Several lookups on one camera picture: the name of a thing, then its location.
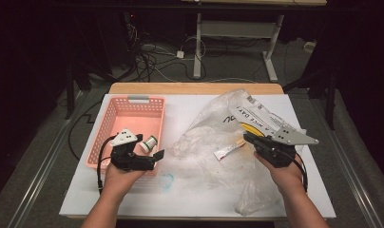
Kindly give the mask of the white tube with red end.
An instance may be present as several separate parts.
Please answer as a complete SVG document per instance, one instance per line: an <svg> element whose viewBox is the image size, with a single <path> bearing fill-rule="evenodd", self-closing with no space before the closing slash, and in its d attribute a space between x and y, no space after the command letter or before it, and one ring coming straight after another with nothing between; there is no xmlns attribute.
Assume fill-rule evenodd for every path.
<svg viewBox="0 0 384 228"><path fill-rule="evenodd" d="M214 152L214 156L218 161L221 161L223 158L225 158L228 154L232 153L233 151L241 148L245 145L245 140L241 139L238 140L230 145L225 146L224 148L221 148Z"/></svg>

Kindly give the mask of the metal floor rail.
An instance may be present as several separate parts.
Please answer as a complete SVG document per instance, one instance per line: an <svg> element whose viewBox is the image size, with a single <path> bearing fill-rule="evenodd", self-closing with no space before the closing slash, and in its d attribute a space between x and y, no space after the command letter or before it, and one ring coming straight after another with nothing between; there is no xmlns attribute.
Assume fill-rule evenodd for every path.
<svg viewBox="0 0 384 228"><path fill-rule="evenodd" d="M375 204L336 133L321 121L322 144L317 164L336 211L338 227L384 228Z"/></svg>
<svg viewBox="0 0 384 228"><path fill-rule="evenodd" d="M80 107L84 104L87 96L88 93L84 91L79 91L75 96L74 103L77 107L74 108L70 117L64 119L57 135L52 141L52 145L49 147L48 152L44 157L43 162L39 166L35 176L32 178L26 194L23 196L19 206L12 216L8 228L21 228L27 219L31 208L41 192L44 183L48 178L49 172L58 157L64 139L68 134L71 124L73 123L73 118L79 113Z"/></svg>

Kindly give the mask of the white metal desk frame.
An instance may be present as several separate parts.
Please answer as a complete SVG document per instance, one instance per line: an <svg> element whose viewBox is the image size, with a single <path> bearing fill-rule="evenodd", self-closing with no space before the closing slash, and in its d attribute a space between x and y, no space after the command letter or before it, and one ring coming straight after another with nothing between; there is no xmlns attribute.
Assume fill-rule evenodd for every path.
<svg viewBox="0 0 384 228"><path fill-rule="evenodd" d="M269 48L264 51L262 59L267 70L269 80L272 83L278 81L277 73L272 63L272 55L278 35L282 27L284 16L279 15L275 22L243 22L243 21L216 21L205 20L202 14L197 14L196 23L196 47L194 54L193 78L202 77L202 57L205 52L205 44L202 40L206 37L231 37L231 38L265 38L269 39Z"/></svg>

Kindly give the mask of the pink plastic basket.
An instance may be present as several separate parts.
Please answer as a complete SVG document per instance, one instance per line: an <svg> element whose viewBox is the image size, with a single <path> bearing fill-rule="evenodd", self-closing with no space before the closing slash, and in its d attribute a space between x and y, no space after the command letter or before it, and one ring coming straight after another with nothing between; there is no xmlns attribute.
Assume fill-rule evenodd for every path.
<svg viewBox="0 0 384 228"><path fill-rule="evenodd" d="M164 97L106 95L87 143L86 166L101 172L106 171L107 166L111 164L112 147L110 143L125 128L135 135L143 134L143 141L151 135L156 137L158 143L150 153L143 152L140 142L134 149L138 155L153 157L156 152L161 150L164 110ZM150 176L155 175L158 164L159 161L156 161L154 169L145 172Z"/></svg>

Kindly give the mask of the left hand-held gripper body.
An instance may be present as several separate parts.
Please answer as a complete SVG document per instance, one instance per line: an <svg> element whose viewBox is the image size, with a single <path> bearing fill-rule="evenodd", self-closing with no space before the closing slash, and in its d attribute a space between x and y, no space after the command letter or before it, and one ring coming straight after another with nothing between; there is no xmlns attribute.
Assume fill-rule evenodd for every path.
<svg viewBox="0 0 384 228"><path fill-rule="evenodd" d="M138 155L134 152L137 137L125 128L110 143L112 151L111 163L124 171L151 171L155 167L155 159L150 156Z"/></svg>

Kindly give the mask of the white table cover sheet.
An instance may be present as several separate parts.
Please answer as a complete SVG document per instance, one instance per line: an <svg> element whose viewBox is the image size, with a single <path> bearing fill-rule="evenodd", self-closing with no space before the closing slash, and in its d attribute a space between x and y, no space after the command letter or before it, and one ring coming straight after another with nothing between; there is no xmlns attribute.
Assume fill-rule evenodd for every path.
<svg viewBox="0 0 384 228"><path fill-rule="evenodd" d="M208 176L194 158L175 157L167 149L178 140L215 95L164 95L165 111L161 146L165 148L163 160L157 164L156 174L139 178L120 205L120 219L164 220L284 220L284 204L269 171L253 156L252 146L244 145L240 152L232 152L223 161L217 161L212 153L208 162L214 162L209 171L225 175L232 183L209 186ZM299 126L296 112L287 95L254 95L265 107L280 115L288 123ZM86 158L97 136L93 126L84 154L67 190L59 215L71 219L84 219L99 198L97 174L86 166ZM303 146L299 152L309 171L308 196L325 219L335 219L336 212L330 201L322 177L310 148ZM270 203L251 215L239 214L235 205L243 185L249 177L260 175L260 181L268 181L271 190L259 188L265 197L275 195Z"/></svg>

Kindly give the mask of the clear plastic bag smiley print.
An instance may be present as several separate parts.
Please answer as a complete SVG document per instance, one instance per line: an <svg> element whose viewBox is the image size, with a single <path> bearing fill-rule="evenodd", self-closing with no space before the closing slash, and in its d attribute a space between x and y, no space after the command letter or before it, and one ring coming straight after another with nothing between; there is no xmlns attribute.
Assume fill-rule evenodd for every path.
<svg viewBox="0 0 384 228"><path fill-rule="evenodd" d="M238 197L237 213L248 216L281 200L270 175L239 150L221 161L214 152L243 139L243 134L273 136L282 127L306 134L269 111L246 90L226 92L212 100L171 148L177 157L195 157L208 186L231 189Z"/></svg>

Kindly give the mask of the person's left hand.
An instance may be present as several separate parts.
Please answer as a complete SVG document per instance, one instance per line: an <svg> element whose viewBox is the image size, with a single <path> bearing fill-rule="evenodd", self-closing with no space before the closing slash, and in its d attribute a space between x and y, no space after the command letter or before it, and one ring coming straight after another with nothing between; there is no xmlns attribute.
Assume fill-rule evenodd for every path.
<svg viewBox="0 0 384 228"><path fill-rule="evenodd" d="M124 171L110 164L106 170L106 177L102 195L110 199L122 200L137 179L145 171Z"/></svg>

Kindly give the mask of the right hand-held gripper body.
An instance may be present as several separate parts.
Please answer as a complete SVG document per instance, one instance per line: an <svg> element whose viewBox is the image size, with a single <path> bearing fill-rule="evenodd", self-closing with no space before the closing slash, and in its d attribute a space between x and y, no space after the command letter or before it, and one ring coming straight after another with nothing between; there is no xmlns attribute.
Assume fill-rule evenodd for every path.
<svg viewBox="0 0 384 228"><path fill-rule="evenodd" d="M318 140L288 127L273 136L255 138L256 152L276 168L289 166L295 159L296 145L306 144L318 144Z"/></svg>

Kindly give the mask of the person's right hand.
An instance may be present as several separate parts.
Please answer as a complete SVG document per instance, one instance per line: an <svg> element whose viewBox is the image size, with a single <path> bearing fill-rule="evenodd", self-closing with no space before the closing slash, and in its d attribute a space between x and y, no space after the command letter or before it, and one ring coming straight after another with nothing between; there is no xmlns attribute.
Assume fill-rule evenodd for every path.
<svg viewBox="0 0 384 228"><path fill-rule="evenodd" d="M301 159L295 156L294 162L287 167L276 168L262 156L257 153L254 156L269 170L274 183L283 196L293 195L295 193L305 193L303 187L303 177L300 169Z"/></svg>

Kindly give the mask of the small white green bottle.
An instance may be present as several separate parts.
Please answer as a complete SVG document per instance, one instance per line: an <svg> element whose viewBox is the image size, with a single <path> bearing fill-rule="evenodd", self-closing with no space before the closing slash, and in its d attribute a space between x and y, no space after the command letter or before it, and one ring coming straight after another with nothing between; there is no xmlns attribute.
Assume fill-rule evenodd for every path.
<svg viewBox="0 0 384 228"><path fill-rule="evenodd" d="M155 136L151 135L144 141L140 142L140 147L142 148L143 152L150 153L153 148L157 145L158 141Z"/></svg>

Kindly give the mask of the black stand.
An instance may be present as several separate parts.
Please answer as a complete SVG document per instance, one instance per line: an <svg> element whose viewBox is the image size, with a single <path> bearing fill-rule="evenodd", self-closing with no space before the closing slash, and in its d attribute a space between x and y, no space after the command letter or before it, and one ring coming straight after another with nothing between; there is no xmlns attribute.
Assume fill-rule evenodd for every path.
<svg viewBox="0 0 384 228"><path fill-rule="evenodd" d="M282 89L288 92L293 88L304 87L308 89L310 99L325 98L325 121L331 130L335 129L334 109L336 95L336 72L329 68L322 68L300 79L285 85Z"/></svg>
<svg viewBox="0 0 384 228"><path fill-rule="evenodd" d="M81 91L90 91L91 82L89 80L88 74L94 74L101 78L103 81L109 83L116 83L117 80L113 78L110 74L102 71L96 66L92 66L87 62L74 59L67 64L66 68L66 94L67 94L67 114L66 120L68 120L75 108L75 92L74 85L77 85Z"/></svg>

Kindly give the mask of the wooden table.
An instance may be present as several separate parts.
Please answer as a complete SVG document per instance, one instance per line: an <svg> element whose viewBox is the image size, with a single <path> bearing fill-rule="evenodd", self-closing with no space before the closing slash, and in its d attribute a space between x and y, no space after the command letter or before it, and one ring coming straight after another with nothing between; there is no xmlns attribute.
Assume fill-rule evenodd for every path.
<svg viewBox="0 0 384 228"><path fill-rule="evenodd" d="M192 94L217 95L244 88L252 95L283 94L278 84L240 84L240 83L115 83L109 94Z"/></svg>

